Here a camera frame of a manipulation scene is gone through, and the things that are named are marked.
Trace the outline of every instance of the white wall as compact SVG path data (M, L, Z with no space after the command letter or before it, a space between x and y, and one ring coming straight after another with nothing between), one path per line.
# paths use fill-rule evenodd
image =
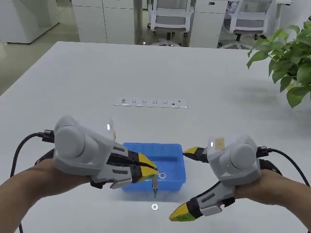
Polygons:
M282 7L280 28L288 25L303 26L303 22L311 16L311 0L294 0L291 6ZM294 33L291 33L290 39L293 39Z

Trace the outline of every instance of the power strip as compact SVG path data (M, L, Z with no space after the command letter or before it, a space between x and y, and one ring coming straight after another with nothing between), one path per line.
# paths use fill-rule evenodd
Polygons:
M155 107L155 108L187 108L184 100L119 98L114 106Z

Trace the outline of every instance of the gray floor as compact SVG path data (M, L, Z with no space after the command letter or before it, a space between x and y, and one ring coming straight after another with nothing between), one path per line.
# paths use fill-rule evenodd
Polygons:
M79 42L77 25L70 2L59 3L60 24L46 32L31 45L0 43L0 95L4 93L27 69L29 69L57 41ZM165 32L157 35L147 30L148 12L143 13L143 33L140 44L147 45L165 38ZM234 35L222 33L222 39L232 39ZM182 33L176 34L172 41L185 45Z

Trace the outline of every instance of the office chair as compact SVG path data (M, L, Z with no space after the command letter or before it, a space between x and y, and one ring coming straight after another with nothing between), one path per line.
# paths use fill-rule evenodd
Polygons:
M190 19L194 13L191 0L151 0L148 4L149 23L148 29L156 33L157 30L167 31L166 39L152 45L156 46L180 46L172 41L171 35L175 31L183 32L184 37L190 31Z
M224 20L224 28L237 38L234 42L220 46L227 49L236 46L238 49L252 49L252 45L241 42L241 36L244 34L262 35L267 32L268 22L271 16L273 6L276 0L240 0L234 13L227 11L227 19Z

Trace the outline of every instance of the blue plastic tray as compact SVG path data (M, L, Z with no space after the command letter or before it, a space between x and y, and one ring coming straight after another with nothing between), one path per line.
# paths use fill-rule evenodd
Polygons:
M165 179L158 178L158 191L179 191L186 182L184 157L179 144L157 143L124 143L131 151L146 155L155 163L159 172L166 174ZM132 183L122 187L124 191L150 191L152 192L152 180L147 179L140 183Z

